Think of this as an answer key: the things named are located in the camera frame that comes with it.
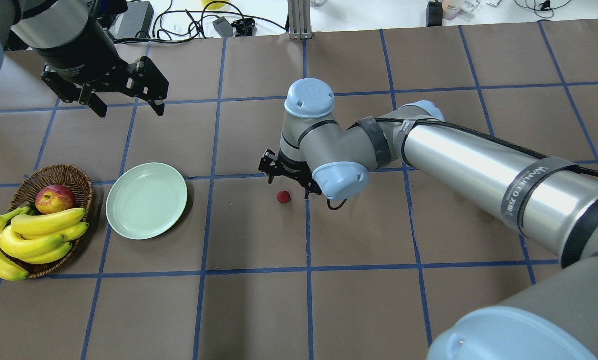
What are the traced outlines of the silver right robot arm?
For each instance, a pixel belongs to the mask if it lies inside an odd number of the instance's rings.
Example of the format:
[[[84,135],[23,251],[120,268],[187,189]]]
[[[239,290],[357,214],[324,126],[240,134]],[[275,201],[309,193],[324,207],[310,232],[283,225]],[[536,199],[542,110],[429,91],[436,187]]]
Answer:
[[[346,201],[400,160],[556,255],[561,271],[441,333],[429,360],[598,360],[598,171],[447,123],[429,101],[343,130],[321,80],[294,82],[278,152],[258,169]]]

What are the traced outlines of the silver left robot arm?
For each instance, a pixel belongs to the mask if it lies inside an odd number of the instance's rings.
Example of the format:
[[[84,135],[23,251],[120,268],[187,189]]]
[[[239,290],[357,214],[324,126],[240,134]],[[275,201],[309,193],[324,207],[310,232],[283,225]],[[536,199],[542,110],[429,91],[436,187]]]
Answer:
[[[122,60],[113,41],[81,0],[0,0],[0,71],[9,34],[45,61],[41,80],[64,103],[79,103],[105,117],[99,93],[145,101],[164,114],[169,84],[143,56]]]

